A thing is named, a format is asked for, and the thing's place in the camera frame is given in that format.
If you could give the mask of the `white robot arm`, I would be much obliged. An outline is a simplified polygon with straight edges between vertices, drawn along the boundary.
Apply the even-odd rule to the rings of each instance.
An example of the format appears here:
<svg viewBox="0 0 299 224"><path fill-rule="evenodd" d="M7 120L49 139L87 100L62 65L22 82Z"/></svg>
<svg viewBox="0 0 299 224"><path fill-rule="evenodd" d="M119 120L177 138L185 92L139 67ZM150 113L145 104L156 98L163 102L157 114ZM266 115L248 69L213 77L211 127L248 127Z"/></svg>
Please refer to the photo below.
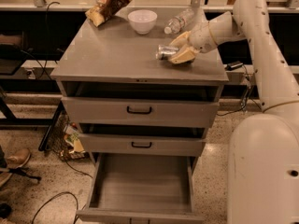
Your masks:
<svg viewBox="0 0 299 224"><path fill-rule="evenodd" d="M242 39L262 111L230 139L227 224L299 224L299 84L271 34L265 0L235 0L232 11L178 36L169 61L185 63Z"/></svg>

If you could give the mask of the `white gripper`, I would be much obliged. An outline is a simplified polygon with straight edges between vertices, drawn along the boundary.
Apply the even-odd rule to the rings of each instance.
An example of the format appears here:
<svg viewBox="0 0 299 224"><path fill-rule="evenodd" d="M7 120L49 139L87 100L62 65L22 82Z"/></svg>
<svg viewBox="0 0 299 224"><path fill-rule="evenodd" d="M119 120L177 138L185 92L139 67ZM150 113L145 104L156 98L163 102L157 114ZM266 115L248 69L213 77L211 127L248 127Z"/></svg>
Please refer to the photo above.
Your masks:
<svg viewBox="0 0 299 224"><path fill-rule="evenodd" d="M218 44L213 37L208 22L196 24L191 31L186 31L176 37L170 46L182 47L168 61L173 64L186 63L193 60L199 52L208 53L217 48Z"/></svg>

